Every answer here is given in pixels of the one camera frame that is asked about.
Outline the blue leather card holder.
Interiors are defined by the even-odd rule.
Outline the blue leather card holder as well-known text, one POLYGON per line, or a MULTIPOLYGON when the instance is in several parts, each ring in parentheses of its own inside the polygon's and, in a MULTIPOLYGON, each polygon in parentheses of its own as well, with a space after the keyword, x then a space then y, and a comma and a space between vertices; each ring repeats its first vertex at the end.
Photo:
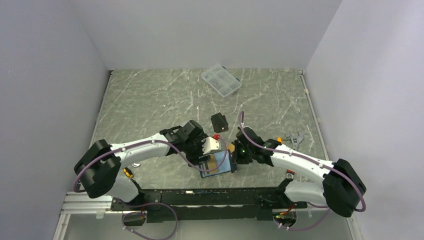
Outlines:
POLYGON ((230 153, 229 150, 227 150, 227 154, 225 156, 225 159, 223 159, 224 155, 225 155, 224 151, 217 152, 214 155, 210 155, 209 160, 216 160, 217 172, 212 173, 212 174, 207 174, 207 173, 204 173, 204 171, 200 171, 200 177, 201 178, 207 178, 207 177, 216 176, 216 175, 225 174, 225 173, 234 173, 237 170, 237 165, 232 162, 233 154, 230 153))

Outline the orange credit card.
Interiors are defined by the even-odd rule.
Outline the orange credit card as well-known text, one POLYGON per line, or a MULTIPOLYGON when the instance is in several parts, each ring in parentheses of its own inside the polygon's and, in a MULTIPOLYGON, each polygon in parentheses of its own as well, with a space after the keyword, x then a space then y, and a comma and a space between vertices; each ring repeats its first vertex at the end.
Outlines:
POLYGON ((216 160, 214 160, 214 159, 210 159, 210 160, 208 160, 208 161, 204 162, 204 163, 201 165, 201 168, 202 168, 203 170, 206 170, 206 171, 204 172, 204 174, 214 174, 214 173, 217 173, 217 172, 218 172, 218 170, 216 169, 216 167, 217 167, 217 162, 216 162, 216 160))

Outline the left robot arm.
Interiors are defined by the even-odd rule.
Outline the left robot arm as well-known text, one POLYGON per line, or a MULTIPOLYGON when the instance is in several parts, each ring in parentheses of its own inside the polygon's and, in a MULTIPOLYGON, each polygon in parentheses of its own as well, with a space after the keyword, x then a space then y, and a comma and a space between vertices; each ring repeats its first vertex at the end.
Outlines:
POLYGON ((195 167, 214 150, 220 149, 217 139, 204 133, 194 120, 184 126, 163 129, 158 133, 126 143, 96 141, 74 166, 75 183, 81 183, 92 198, 118 198, 131 210, 144 203, 140 186, 120 172, 130 165, 158 157, 179 154, 195 167))

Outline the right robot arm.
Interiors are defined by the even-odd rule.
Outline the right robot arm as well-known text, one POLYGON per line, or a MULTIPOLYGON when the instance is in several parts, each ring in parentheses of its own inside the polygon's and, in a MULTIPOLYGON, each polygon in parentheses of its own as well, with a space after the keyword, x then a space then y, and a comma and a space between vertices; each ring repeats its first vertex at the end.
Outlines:
POLYGON ((364 199, 367 188, 347 160, 318 159, 276 139, 264 141, 249 127, 240 127, 236 138, 242 146, 243 157, 249 161, 288 169, 308 179, 307 182, 284 180, 281 190, 275 194, 280 207, 287 208, 293 202, 321 204, 345 218, 367 209, 364 199))

